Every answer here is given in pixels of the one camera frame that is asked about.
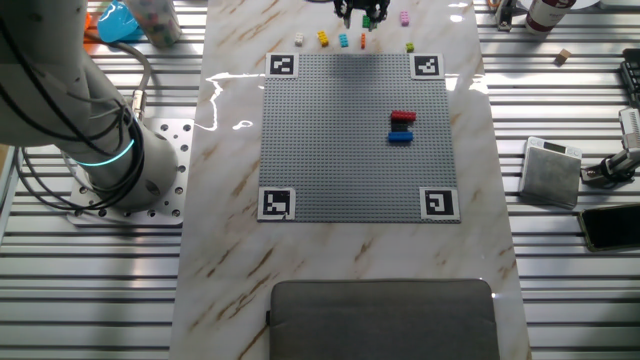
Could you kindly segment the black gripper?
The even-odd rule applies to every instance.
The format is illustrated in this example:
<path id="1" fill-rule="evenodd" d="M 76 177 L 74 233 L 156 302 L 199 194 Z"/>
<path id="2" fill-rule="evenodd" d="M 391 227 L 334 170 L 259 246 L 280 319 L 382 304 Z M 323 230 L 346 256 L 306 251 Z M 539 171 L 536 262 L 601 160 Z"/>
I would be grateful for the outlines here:
<path id="1" fill-rule="evenodd" d="M 377 28 L 386 19 L 389 0 L 334 0 L 335 12 L 343 16 L 346 29 L 351 27 L 351 12 L 355 9 L 363 10 L 369 18 L 369 31 Z"/>

